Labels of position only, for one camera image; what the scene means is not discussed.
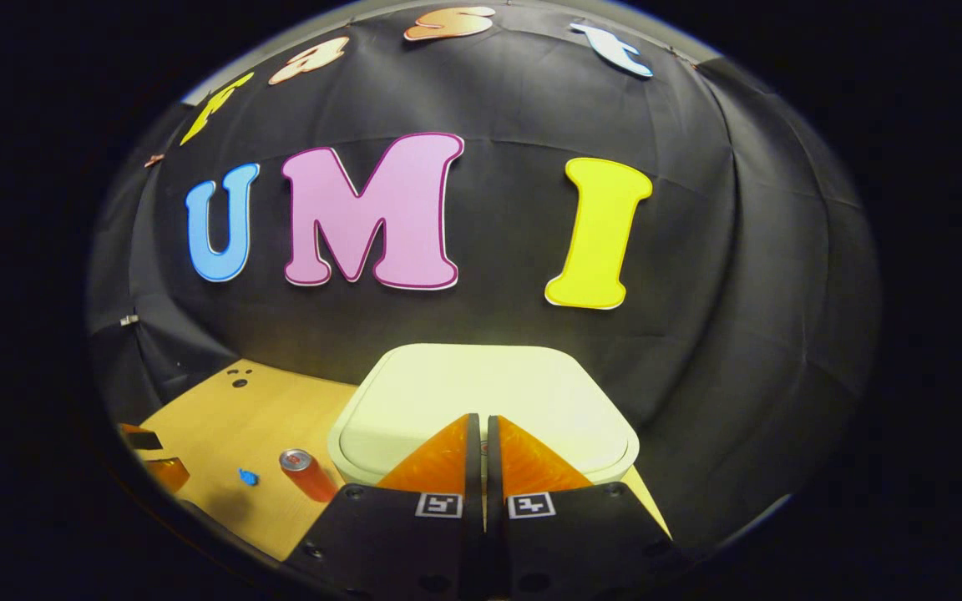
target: blue object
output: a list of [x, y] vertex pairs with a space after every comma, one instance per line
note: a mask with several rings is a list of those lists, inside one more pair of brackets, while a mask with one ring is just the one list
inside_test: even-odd
[[248, 487], [253, 487], [259, 483], [259, 475], [247, 472], [243, 467], [240, 468], [240, 480], [247, 483]]
[[583, 33], [585, 37], [589, 39], [589, 44], [592, 45], [592, 49], [601, 57], [607, 58], [612, 64], [618, 65], [630, 73], [636, 73], [636, 75], [641, 77], [652, 76], [652, 69], [638, 63], [630, 56], [630, 54], [640, 54], [639, 51], [633, 46], [626, 44], [626, 42], [622, 42], [621, 39], [616, 38], [610, 31], [596, 29], [595, 27], [589, 27], [587, 24], [581, 23], [570, 23], [570, 28]]
[[257, 163], [241, 164], [222, 182], [229, 194], [229, 244], [221, 252], [210, 247], [210, 197], [214, 182], [191, 188], [184, 203], [188, 208], [188, 250], [195, 271], [209, 281], [229, 281], [244, 270], [251, 252], [251, 182], [259, 176]]

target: small blue toy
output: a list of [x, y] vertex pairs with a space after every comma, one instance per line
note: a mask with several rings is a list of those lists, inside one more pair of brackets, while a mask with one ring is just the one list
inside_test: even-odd
[[240, 480], [247, 483], [248, 487], [253, 487], [259, 483], [259, 475], [247, 472], [243, 467], [240, 468]]

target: white bin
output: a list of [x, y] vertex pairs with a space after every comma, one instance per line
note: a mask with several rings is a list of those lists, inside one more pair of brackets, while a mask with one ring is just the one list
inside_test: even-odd
[[595, 484], [622, 479], [637, 459], [636, 432], [600, 386], [573, 357], [542, 346], [390, 350], [329, 431], [329, 454], [344, 480], [371, 486], [466, 413], [480, 417], [482, 441], [489, 415], [503, 415]]

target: can lid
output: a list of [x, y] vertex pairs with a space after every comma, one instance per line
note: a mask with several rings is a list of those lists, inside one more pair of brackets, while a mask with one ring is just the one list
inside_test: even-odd
[[281, 467], [289, 472], [304, 471], [304, 469], [310, 467], [310, 461], [313, 461], [310, 453], [302, 449], [287, 449], [286, 452], [281, 454], [280, 459]]

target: pink letter m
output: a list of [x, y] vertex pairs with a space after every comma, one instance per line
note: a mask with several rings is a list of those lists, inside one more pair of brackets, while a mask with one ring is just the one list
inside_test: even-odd
[[358, 281], [377, 229], [385, 254], [373, 266], [383, 285], [412, 290], [450, 288], [458, 267], [443, 247], [443, 188], [451, 161], [463, 153], [453, 134], [411, 134], [392, 142], [362, 194], [331, 148], [308, 149], [284, 161], [291, 181], [291, 261], [294, 285], [323, 285], [332, 268], [318, 254], [318, 231], [347, 281]]

